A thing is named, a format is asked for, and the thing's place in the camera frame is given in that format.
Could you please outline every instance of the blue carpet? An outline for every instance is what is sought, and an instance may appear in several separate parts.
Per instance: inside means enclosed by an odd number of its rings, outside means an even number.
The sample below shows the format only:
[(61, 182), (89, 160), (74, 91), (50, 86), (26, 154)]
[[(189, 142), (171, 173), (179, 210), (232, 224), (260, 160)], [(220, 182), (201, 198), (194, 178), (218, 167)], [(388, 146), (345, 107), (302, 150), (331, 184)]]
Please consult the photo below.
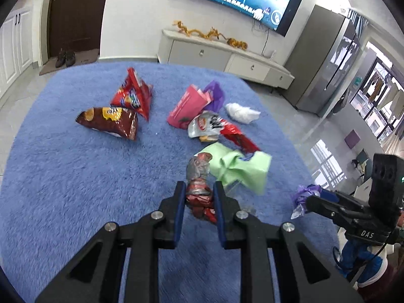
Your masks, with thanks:
[[(108, 106), (134, 66), (154, 85), (150, 122), (139, 117), (135, 142), (80, 126), (77, 114)], [(221, 72), (153, 63), (97, 63), (58, 72), (40, 94), (15, 138), (0, 193), (0, 254), (11, 284), (27, 303), (107, 221), (128, 224), (171, 196), (193, 154), (205, 144), (166, 123), (189, 84), (218, 80), (226, 103), (261, 111), (240, 128), (273, 156), (266, 194), (241, 185), (235, 198), (264, 222), (290, 218), (290, 195), (310, 173), (292, 143), (242, 80)], [(221, 140), (229, 147), (230, 141)], [(294, 222), (331, 258), (337, 244), (330, 220), (307, 215)], [(240, 254), (220, 247), (216, 228), (187, 210), (177, 250), (160, 253), (161, 302), (237, 302)]]

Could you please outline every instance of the brown snack package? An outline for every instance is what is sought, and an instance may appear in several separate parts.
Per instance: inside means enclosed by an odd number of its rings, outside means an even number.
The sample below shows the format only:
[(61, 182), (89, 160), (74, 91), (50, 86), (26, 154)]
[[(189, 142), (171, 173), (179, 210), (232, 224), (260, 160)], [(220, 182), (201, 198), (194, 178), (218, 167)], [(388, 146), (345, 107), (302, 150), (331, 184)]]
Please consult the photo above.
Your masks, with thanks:
[(120, 107), (93, 107), (81, 112), (76, 122), (113, 136), (136, 139), (137, 114), (134, 110)]

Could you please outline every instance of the white crumpled tissue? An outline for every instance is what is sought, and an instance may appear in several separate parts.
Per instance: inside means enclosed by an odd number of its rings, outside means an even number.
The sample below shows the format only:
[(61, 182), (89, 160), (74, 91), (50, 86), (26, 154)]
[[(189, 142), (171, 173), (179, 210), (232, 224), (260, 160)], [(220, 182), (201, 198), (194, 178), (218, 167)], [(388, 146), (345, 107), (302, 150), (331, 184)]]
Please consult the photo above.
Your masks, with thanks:
[(258, 119), (261, 114), (260, 111), (255, 111), (254, 109), (243, 107), (236, 103), (227, 104), (225, 108), (233, 120), (243, 124), (250, 124), (252, 121)]

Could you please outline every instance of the pair of shoes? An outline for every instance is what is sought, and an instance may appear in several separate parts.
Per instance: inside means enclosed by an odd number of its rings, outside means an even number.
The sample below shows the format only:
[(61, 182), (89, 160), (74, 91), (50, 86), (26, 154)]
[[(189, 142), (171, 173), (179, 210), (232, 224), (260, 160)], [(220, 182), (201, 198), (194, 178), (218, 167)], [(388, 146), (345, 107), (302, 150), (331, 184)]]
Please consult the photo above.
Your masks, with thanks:
[(62, 67), (66, 63), (66, 67), (73, 66), (75, 63), (75, 54), (73, 50), (63, 50), (60, 49), (59, 55), (57, 56), (55, 67)]

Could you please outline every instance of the brown door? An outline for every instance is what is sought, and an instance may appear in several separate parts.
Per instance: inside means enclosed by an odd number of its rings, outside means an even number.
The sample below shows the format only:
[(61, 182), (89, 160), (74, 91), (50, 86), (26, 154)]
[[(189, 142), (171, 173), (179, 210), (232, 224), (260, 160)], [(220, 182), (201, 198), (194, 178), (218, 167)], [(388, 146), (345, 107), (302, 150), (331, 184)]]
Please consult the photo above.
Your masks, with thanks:
[(61, 48), (75, 52), (100, 48), (105, 0), (51, 0), (49, 57)]

